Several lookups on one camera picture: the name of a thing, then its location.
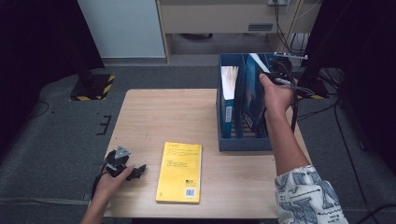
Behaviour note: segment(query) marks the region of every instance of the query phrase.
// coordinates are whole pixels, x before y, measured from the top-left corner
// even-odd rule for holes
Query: yellow book
[[[199,203],[202,145],[165,142],[157,203]]]

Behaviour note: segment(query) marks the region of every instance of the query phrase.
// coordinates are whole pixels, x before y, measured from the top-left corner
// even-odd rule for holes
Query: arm
[[[265,89],[265,119],[276,161],[279,223],[347,223],[334,189],[310,165],[286,119],[293,90],[273,84],[266,75],[261,75],[260,81]]]
[[[309,165],[301,151],[286,118],[286,110],[292,103],[293,90],[290,86],[277,86],[268,76],[261,74],[260,81],[265,89],[265,120],[276,161],[276,174]]]
[[[133,166],[129,166],[116,177],[112,177],[109,173],[102,175],[81,224],[102,223],[108,202],[133,169]]]

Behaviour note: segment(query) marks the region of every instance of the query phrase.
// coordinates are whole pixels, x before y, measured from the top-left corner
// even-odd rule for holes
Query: blue file box
[[[274,53],[259,53],[262,62],[271,71],[269,61],[276,58]],[[220,151],[270,151],[271,143],[268,134],[265,133],[262,137],[256,137],[248,125],[243,122],[243,137],[237,137],[233,125],[231,137],[224,137],[222,132],[222,83],[221,83],[221,67],[222,66],[245,66],[248,54],[241,53],[222,53],[219,55],[219,74],[218,74],[218,90],[217,90],[217,118],[218,118],[218,133],[219,133],[219,150]]]

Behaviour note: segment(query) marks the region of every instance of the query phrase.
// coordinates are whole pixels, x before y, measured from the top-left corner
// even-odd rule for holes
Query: wall
[[[78,0],[102,58],[165,58],[155,0]]]

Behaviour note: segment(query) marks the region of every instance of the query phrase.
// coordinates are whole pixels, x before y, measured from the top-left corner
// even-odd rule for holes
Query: person's right hand
[[[284,114],[293,102],[294,92],[291,86],[275,85],[265,74],[260,74],[260,82],[264,87],[264,103],[266,112]]]

